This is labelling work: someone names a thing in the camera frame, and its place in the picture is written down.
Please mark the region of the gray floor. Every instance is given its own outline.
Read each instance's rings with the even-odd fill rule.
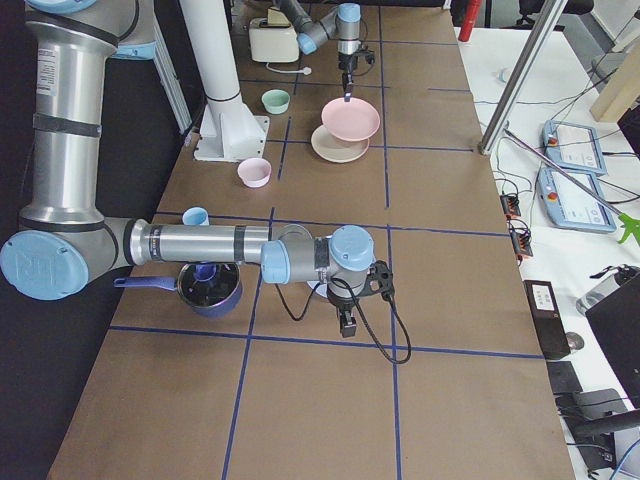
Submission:
[[[484,25],[484,14],[483,5],[478,17],[478,25]],[[517,1],[494,0],[491,10],[491,28],[510,27],[515,25],[519,18]],[[591,60],[611,47],[610,39],[590,14],[562,15],[558,24],[564,25],[564,34],[587,71],[591,68]]]

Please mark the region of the table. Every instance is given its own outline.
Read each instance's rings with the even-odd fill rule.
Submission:
[[[247,189],[235,165],[194,161],[191,145],[154,221],[179,223],[200,205],[217,224],[367,228],[393,269],[413,357],[392,366],[361,324],[342,339],[321,298],[291,322],[255,266],[241,267],[243,299],[216,321],[171,293],[126,291],[50,478],[573,478],[491,167],[475,153],[480,127],[449,12],[363,8],[378,61],[354,95],[382,125],[364,157],[336,165],[309,143],[322,106],[341,95],[333,42],[303,60],[314,74],[282,77],[251,62],[239,27],[266,6],[236,8],[244,101],[262,114],[264,91],[291,94],[265,148],[274,178]],[[294,309],[309,294],[283,290]],[[362,306],[402,356],[386,304]]]
[[[515,30],[474,29],[471,41],[460,45],[481,124],[489,123],[495,108],[493,102],[498,101],[505,86],[499,77],[501,74],[504,76],[505,69],[515,65],[527,35],[528,32]],[[509,129],[530,145],[539,146],[543,123],[570,100],[555,104],[536,102],[554,102],[573,97],[588,85],[589,78],[563,34],[554,32],[532,67],[519,98],[522,103],[514,108]],[[563,113],[556,119],[596,127],[599,136],[603,137],[600,143],[605,152],[631,151],[624,135],[617,132],[616,124],[598,123],[591,116],[589,109],[597,97],[597,91],[590,90],[575,103],[566,118]],[[521,190],[528,189],[527,180],[535,183],[539,162],[512,142],[501,141],[494,149],[491,161],[494,169],[499,166],[510,174],[524,177],[507,175]],[[640,184],[637,158],[607,157],[606,163],[609,172],[604,177],[606,180],[631,190],[637,189]],[[509,186],[505,188],[507,191],[513,190]],[[625,198],[625,194],[608,185],[603,184],[603,190],[607,199]],[[520,200],[523,219],[532,229],[534,254],[533,258],[522,263],[522,278],[551,281],[565,330],[576,332],[585,340],[585,348],[568,357],[584,391],[615,388],[624,397],[624,390],[604,357],[587,320],[576,311],[575,302],[597,284],[598,280],[589,279],[589,275],[607,265],[640,264],[638,245],[633,239],[619,245],[617,240],[621,236],[620,230],[607,235],[559,230],[548,220],[542,202],[539,199],[532,201],[531,192],[523,193]],[[632,217],[640,215],[640,205],[637,202],[621,205],[620,208]],[[633,408],[630,402],[626,404],[628,408]],[[571,449],[571,454],[577,478],[586,478],[584,463],[575,448]]]

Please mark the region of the white and blue device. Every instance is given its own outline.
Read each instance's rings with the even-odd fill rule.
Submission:
[[[605,175],[607,167],[595,128],[548,120],[542,130],[547,157],[562,168]]]
[[[604,197],[594,172],[569,169],[565,172],[599,197]],[[549,218],[557,227],[594,233],[616,231],[609,210],[552,168],[540,170],[538,187]]]

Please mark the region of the white cable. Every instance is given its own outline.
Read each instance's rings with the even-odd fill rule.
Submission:
[[[278,70],[277,68],[273,68],[269,66],[269,62],[266,64],[267,70],[276,73],[303,73],[304,75],[311,75],[311,68],[304,67],[302,70]]]

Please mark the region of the blue cable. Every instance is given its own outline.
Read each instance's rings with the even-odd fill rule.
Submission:
[[[620,461],[618,462],[618,465],[616,466],[616,469],[613,471],[613,473],[611,474],[611,476],[609,477],[609,480],[613,480],[613,477],[615,477],[618,473],[620,473],[620,469],[622,468],[622,464],[624,463],[624,461],[627,459],[627,457],[631,454],[631,451],[636,448],[638,445],[640,445],[640,438],[638,440],[636,440],[634,442],[633,445],[631,445],[626,452],[624,452],[624,455],[622,455],[622,458],[620,459]]]

